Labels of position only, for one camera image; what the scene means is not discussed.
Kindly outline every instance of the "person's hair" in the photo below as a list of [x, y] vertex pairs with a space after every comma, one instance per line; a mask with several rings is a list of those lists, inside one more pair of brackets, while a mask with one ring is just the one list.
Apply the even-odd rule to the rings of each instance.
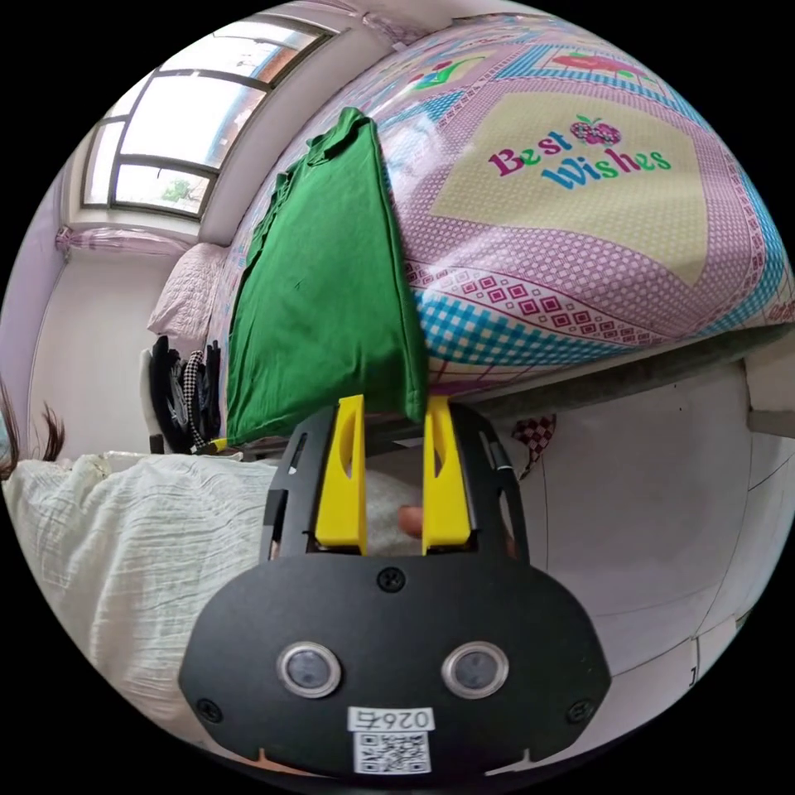
[[[8, 480], [12, 472], [17, 468], [17, 464], [20, 462], [22, 451], [19, 446], [17, 416], [14, 414], [6, 385], [1, 379], [0, 412], [2, 412], [3, 422], [6, 424], [6, 435], [8, 437], [8, 449], [3, 453], [2, 463], [0, 464], [0, 480]], [[64, 449], [64, 442], [66, 441], [64, 423], [46, 403], [44, 404], [42, 416], [47, 426], [47, 443], [41, 460], [55, 461], [60, 455], [60, 452]]]

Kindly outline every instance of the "bed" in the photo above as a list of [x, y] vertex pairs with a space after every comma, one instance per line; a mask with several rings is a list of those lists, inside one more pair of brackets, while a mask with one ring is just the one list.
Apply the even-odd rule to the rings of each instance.
[[[709, 124], [590, 33], [506, 17], [381, 61], [284, 151], [214, 293], [222, 426], [253, 230], [277, 175], [346, 107], [378, 125], [432, 392], [492, 417], [561, 411], [742, 359], [793, 328], [782, 240]], [[416, 434], [396, 417], [372, 427]]]

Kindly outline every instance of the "robot camera lens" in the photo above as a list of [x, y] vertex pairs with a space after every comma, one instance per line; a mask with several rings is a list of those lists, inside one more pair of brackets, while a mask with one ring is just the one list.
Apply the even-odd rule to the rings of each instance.
[[279, 655], [277, 675], [291, 693], [303, 698], [323, 698], [339, 686], [342, 669], [325, 646], [294, 643]]
[[491, 643], [466, 643], [445, 660], [441, 676], [459, 698], [486, 698], [508, 678], [508, 658]]

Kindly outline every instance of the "clothing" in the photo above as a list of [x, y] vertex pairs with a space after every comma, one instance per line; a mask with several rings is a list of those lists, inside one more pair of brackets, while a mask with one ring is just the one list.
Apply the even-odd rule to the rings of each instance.
[[190, 424], [190, 433], [193, 436], [193, 443], [196, 447], [203, 447], [208, 441], [202, 438], [202, 435], [199, 431], [201, 426], [198, 395], [200, 366], [202, 366], [202, 353], [200, 350], [195, 350], [188, 357], [188, 360], [185, 363], [185, 369], [182, 371], [182, 388], [185, 392], [185, 400], [188, 404], [188, 421]]
[[213, 344], [207, 346], [207, 356], [205, 358], [205, 395], [207, 405], [203, 411], [206, 411], [208, 441], [218, 438], [221, 432], [220, 376], [221, 349], [218, 346], [218, 341], [213, 340]]
[[339, 398], [425, 416], [425, 340], [373, 121], [347, 108], [277, 178], [229, 338], [229, 444], [289, 436]]
[[180, 363], [177, 351], [169, 349], [168, 337], [162, 336], [152, 346], [149, 362], [149, 394], [157, 424], [168, 446], [175, 453], [187, 453], [192, 444], [187, 416], [181, 421], [182, 393], [176, 368]]

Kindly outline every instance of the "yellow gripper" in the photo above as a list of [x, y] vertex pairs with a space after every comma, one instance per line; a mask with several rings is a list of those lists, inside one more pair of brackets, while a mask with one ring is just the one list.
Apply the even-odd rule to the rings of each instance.
[[[470, 538], [464, 477], [446, 397], [431, 396], [425, 417], [422, 554]], [[315, 538], [330, 550], [367, 554], [364, 396], [340, 400], [318, 506]]]

